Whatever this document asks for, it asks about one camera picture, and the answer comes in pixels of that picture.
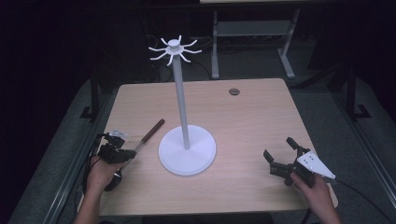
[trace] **background desk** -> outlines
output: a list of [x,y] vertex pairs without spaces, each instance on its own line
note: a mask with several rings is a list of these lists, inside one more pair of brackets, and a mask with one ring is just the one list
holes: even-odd
[[[240,94],[232,96],[229,89]],[[163,136],[180,125],[174,83],[124,85],[106,126],[130,135],[131,147],[160,120],[165,124],[123,170],[123,180],[101,201],[100,215],[204,214],[306,208],[283,179],[270,175],[262,156],[290,163],[296,152],[288,136],[313,149],[305,126],[282,79],[184,83],[189,124],[212,133],[213,163],[202,173],[182,177],[167,171],[158,156]]]

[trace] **wooden handle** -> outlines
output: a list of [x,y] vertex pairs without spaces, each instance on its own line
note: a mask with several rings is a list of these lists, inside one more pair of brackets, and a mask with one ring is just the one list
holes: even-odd
[[143,137],[142,143],[146,143],[150,137],[155,134],[161,128],[161,126],[163,126],[164,123],[165,120],[160,119],[160,121],[158,121],[158,123],[146,134],[146,136]]

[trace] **person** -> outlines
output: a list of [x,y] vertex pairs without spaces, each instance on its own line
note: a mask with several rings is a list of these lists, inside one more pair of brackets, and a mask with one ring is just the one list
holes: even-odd
[[[94,156],[91,165],[92,168],[87,179],[87,189],[76,216],[75,224],[98,223],[102,193],[111,182],[114,173],[126,165],[126,162],[109,164],[100,160],[98,156]],[[304,195],[309,208],[318,216],[321,224],[341,223],[341,219],[332,204],[329,186],[320,175],[314,174],[314,186],[312,188],[309,188],[295,173],[291,173],[290,178],[293,180],[294,186]]]

